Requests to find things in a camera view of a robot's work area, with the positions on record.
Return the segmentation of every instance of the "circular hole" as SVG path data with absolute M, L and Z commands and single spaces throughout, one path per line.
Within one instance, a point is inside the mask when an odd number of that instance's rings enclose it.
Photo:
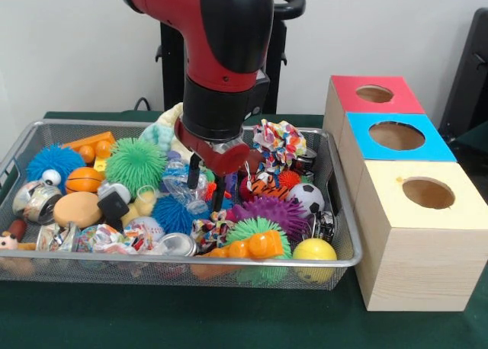
M 356 90 L 356 94 L 361 99 L 372 103 L 387 103 L 393 98 L 393 92 L 376 85 L 361 86 Z
M 410 178 L 403 183 L 403 193 L 413 203 L 443 210 L 454 204 L 454 193 L 446 184 L 431 178 Z
M 398 122 L 381 122 L 369 129 L 369 135 L 388 149 L 406 151 L 425 143 L 424 135 L 413 126 Z

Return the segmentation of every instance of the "green spiky ball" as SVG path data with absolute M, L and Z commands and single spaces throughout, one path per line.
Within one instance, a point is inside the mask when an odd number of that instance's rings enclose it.
M 248 239 L 255 233 L 263 233 L 272 229 L 280 233 L 284 250 L 284 254 L 277 256 L 276 259 L 291 259 L 291 247 L 286 234 L 278 224 L 266 218 L 258 217 L 238 222 L 233 229 L 228 231 L 226 245 L 232 244 L 234 241 Z M 236 279 L 238 283 L 251 282 L 253 286 L 261 286 L 262 284 L 279 283 L 287 272 L 287 267 L 246 267 L 236 272 Z
M 157 145 L 137 138 L 123 138 L 112 147 L 107 159 L 105 177 L 111 183 L 121 183 L 132 198 L 140 187 L 151 185 L 156 190 L 166 166 L 166 156 Z
M 313 184 L 312 181 L 310 181 L 310 178 L 306 175 L 301 175 L 300 176 L 300 181 L 305 184 Z

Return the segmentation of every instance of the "purple spiky ball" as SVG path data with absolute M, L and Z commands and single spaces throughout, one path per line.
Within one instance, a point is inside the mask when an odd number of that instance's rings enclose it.
M 291 241 L 302 241 L 307 233 L 307 220 L 300 217 L 305 210 L 301 203 L 281 201 L 276 197 L 255 197 L 253 201 L 235 205 L 232 212 L 238 221 L 263 217 L 277 223 Z

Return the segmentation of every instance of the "stacked wooden boxes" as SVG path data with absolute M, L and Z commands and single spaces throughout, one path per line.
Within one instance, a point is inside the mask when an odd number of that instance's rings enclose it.
M 333 76 L 339 150 L 371 311 L 462 311 L 488 257 L 488 206 L 402 78 Z

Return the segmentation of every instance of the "soccer ball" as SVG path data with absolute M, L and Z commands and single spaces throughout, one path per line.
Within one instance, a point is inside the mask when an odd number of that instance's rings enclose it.
M 300 183 L 295 185 L 290 193 L 288 193 L 287 200 L 294 200 L 301 202 L 305 212 L 300 214 L 300 217 L 307 218 L 311 214 L 315 214 L 326 206 L 322 193 L 319 188 L 313 184 Z

